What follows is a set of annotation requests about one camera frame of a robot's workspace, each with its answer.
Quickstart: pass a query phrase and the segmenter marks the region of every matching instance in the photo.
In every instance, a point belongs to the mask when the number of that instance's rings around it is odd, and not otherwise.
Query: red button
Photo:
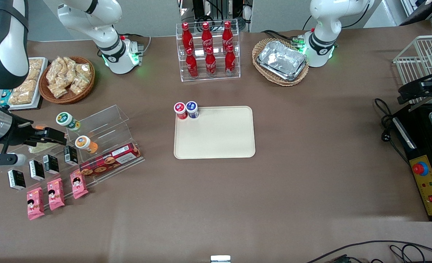
[[[412,170],[413,170],[416,174],[418,174],[418,175],[421,175],[422,173],[425,172],[425,168],[424,168],[424,166],[421,165],[420,163],[416,163],[416,164],[412,167]]]

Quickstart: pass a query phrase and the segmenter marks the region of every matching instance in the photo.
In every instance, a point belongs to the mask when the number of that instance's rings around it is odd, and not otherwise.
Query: clear acrylic rack
[[[76,138],[78,138],[81,135],[88,136],[92,141],[96,142],[98,144],[98,150],[93,154],[89,154],[86,151],[79,150],[78,148],[75,148],[78,153],[78,162],[84,163],[98,155],[102,155],[103,153],[106,153],[109,150],[113,150],[116,148],[119,148],[123,145],[126,145],[128,143],[133,143],[138,147],[137,142],[132,138],[130,134],[130,130],[128,128],[128,125],[126,121],[129,118],[127,115],[124,114],[124,112],[117,106],[111,106],[105,110],[102,110],[96,114],[93,114],[87,118],[84,118],[83,120],[79,120],[81,123],[81,128],[76,131],[67,130],[67,145],[74,146],[74,142]],[[48,203],[48,195],[47,195],[47,183],[55,180],[57,178],[62,178],[63,183],[63,190],[64,190],[64,196],[65,200],[71,198],[73,196],[72,193],[72,184],[70,182],[70,174],[77,169],[79,169],[79,166],[71,166],[64,162],[64,153],[63,153],[63,145],[54,145],[53,147],[41,151],[39,153],[30,153],[28,150],[28,146],[23,145],[16,149],[11,149],[11,152],[14,153],[22,153],[23,155],[26,155],[26,163],[23,166],[17,166],[17,167],[11,167],[8,170],[5,171],[5,174],[7,174],[10,170],[17,170],[20,172],[23,172],[24,179],[26,182],[26,189],[20,190],[20,193],[26,194],[28,191],[31,191],[35,188],[41,187],[43,189],[43,200],[44,200],[44,210],[49,211],[49,203]],[[52,155],[56,157],[59,161],[59,173],[56,175],[51,175],[49,173],[45,173],[45,180],[43,181],[36,181],[31,178],[30,176],[30,169],[28,162],[31,160],[36,160],[40,163],[43,161],[44,155]],[[109,172],[105,172],[101,175],[95,175],[95,176],[85,176],[86,186],[88,188],[91,188],[98,183],[107,180],[114,175],[117,175],[121,171],[124,171],[125,169],[128,169],[137,163],[140,163],[144,160],[143,156],[140,158],[136,158],[132,161],[129,161],[128,163],[125,163],[119,167],[117,167],[114,170],[111,170]]]
[[[188,73],[186,66],[186,53],[184,46],[182,44],[182,24],[176,24],[176,40],[177,40],[177,57],[179,58],[179,66],[181,72],[181,80],[193,81],[193,80],[214,80],[214,79],[229,79],[229,78],[240,78],[240,41],[239,41],[239,24],[236,19],[229,20],[232,24],[232,34],[233,34],[233,45],[234,45],[234,55],[236,55],[236,73],[233,76],[228,76],[225,73],[225,55],[223,54],[223,32],[224,32],[224,22],[227,20],[218,21],[208,21],[209,30],[213,35],[213,50],[214,56],[216,58],[216,69],[217,74],[214,78],[208,77],[206,75],[206,63],[203,51],[203,44],[201,43],[201,35],[203,33],[203,22],[188,23],[188,30],[193,36],[194,43],[194,56],[196,58],[196,64],[198,67],[199,76],[197,79],[192,79]]]

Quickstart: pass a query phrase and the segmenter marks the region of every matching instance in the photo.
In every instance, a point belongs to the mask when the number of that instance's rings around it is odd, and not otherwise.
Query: black box
[[[44,176],[44,167],[43,165],[35,160],[30,161],[30,174],[31,178],[34,180],[42,181],[46,177]]]
[[[26,188],[26,183],[24,182],[23,173],[16,170],[9,171],[9,182],[10,188],[16,190],[23,190]]]
[[[68,163],[71,166],[78,165],[78,155],[75,148],[68,145],[65,146],[64,157],[65,157],[65,163]]]
[[[59,173],[59,161],[56,157],[45,155],[43,157],[44,171],[56,175]]]

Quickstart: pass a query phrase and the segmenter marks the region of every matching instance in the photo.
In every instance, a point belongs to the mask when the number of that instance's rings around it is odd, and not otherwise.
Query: small bottle
[[[192,119],[198,118],[198,105],[196,102],[187,102],[186,104],[186,110],[188,112],[188,116]]]
[[[231,31],[231,22],[224,22],[224,32],[223,32],[223,54],[226,54],[227,47],[232,45],[232,31]]]
[[[174,105],[174,111],[177,114],[177,118],[181,120],[185,120],[188,116],[188,113],[185,110],[185,104],[184,103],[176,103]]]
[[[75,140],[75,146],[80,150],[87,151],[88,153],[95,153],[98,150],[98,144],[84,135]]]
[[[206,55],[206,74],[209,78],[216,77],[216,58],[213,55],[213,47],[209,47]]]
[[[193,53],[191,50],[186,50],[187,53],[187,57],[186,57],[186,64],[187,64],[187,69],[188,69],[188,73],[190,74],[190,78],[191,79],[196,79],[198,78],[198,67],[196,66],[196,59],[193,56]]]
[[[191,50],[191,53],[193,53],[193,50],[194,50],[193,36],[190,33],[190,31],[188,31],[188,23],[187,22],[182,23],[182,30],[183,30],[182,43],[184,45],[185,52],[187,52],[187,50]]]
[[[58,125],[64,126],[71,131],[76,131],[80,128],[80,122],[75,120],[68,112],[61,112],[55,119]]]
[[[208,50],[211,48],[211,53],[213,53],[213,35],[209,31],[209,23],[203,22],[203,34],[201,35],[201,41],[203,43],[203,50],[205,54],[208,54]]]
[[[236,73],[236,56],[234,55],[234,46],[227,46],[226,54],[226,75],[233,76]]]

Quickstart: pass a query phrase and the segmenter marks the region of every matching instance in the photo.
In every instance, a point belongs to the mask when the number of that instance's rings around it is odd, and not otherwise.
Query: red emergency stop button
[[[428,166],[423,161],[420,161],[412,166],[412,171],[418,175],[428,175]]]

